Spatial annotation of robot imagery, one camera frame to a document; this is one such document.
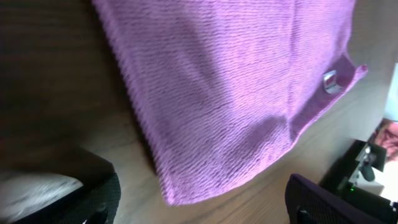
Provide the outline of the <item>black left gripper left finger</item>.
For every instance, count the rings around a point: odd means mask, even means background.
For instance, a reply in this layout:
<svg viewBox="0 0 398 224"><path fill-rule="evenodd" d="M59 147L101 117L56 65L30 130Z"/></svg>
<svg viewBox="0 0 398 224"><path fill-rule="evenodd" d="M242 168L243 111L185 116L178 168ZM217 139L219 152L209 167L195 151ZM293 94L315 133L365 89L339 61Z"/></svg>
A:
<svg viewBox="0 0 398 224"><path fill-rule="evenodd" d="M1 223L113 223L112 163L83 149L1 158Z"/></svg>

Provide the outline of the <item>pink-purple microfiber cloth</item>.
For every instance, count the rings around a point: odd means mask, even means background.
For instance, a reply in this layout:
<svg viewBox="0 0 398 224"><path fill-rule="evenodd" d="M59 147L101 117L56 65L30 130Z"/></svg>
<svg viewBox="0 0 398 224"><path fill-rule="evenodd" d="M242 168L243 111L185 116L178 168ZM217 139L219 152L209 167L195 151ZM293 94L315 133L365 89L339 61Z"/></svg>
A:
<svg viewBox="0 0 398 224"><path fill-rule="evenodd" d="M162 196L188 205L289 152L367 66L350 0L95 0Z"/></svg>

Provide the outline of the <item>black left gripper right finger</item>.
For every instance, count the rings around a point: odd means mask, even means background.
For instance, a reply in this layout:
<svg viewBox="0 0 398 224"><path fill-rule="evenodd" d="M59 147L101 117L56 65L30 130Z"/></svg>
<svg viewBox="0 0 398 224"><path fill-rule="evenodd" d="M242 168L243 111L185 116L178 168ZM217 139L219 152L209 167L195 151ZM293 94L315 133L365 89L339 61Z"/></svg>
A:
<svg viewBox="0 0 398 224"><path fill-rule="evenodd" d="M397 203L359 187L343 187L341 195L292 174L285 189L291 224L395 224Z"/></svg>

